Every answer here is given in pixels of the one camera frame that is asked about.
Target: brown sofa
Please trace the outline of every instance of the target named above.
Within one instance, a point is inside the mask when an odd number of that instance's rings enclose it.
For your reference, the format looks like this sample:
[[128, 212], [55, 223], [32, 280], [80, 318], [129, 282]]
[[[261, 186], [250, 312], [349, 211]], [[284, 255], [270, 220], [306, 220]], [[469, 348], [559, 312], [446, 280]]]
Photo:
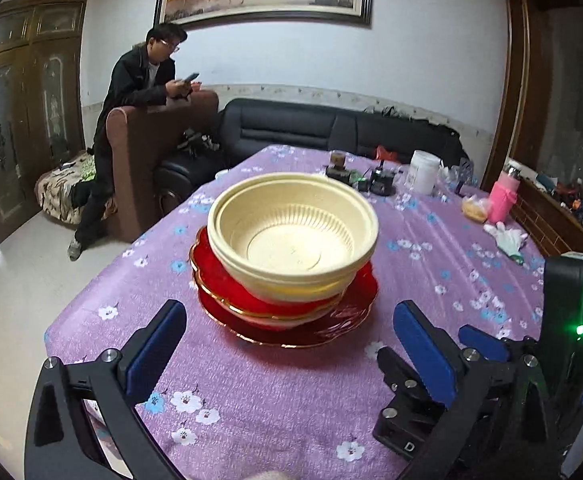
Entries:
[[200, 91], [170, 107], [121, 107], [107, 117], [113, 149], [118, 212], [107, 220], [111, 235], [133, 242], [161, 218], [153, 184], [154, 168], [173, 152], [187, 128], [210, 133], [218, 113], [215, 92]]

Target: red plate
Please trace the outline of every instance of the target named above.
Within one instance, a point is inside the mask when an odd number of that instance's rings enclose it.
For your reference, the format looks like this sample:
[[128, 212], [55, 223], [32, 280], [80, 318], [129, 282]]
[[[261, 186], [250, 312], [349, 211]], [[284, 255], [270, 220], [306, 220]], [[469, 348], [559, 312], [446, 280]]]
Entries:
[[239, 338], [251, 343], [283, 348], [320, 346], [358, 328], [369, 313], [378, 294], [378, 282], [373, 277], [371, 264], [358, 271], [342, 300], [325, 316], [304, 325], [272, 332], [253, 326], [223, 309], [202, 288], [198, 290], [200, 304], [207, 315]]
[[271, 304], [254, 298], [244, 286], [226, 272], [225, 267], [211, 250], [206, 226], [198, 231], [196, 242], [189, 251], [189, 259], [193, 267], [193, 279], [198, 288], [234, 312], [246, 316], [282, 320], [300, 319], [319, 309], [328, 310], [342, 297], [339, 294], [325, 300], [284, 304]]

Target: man's hand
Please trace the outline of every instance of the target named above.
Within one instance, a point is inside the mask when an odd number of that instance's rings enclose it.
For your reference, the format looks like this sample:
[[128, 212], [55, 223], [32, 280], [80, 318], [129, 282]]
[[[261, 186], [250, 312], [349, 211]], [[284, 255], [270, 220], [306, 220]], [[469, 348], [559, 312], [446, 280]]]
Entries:
[[167, 95], [172, 99], [178, 96], [185, 96], [191, 91], [191, 83], [183, 79], [173, 79], [164, 85]]

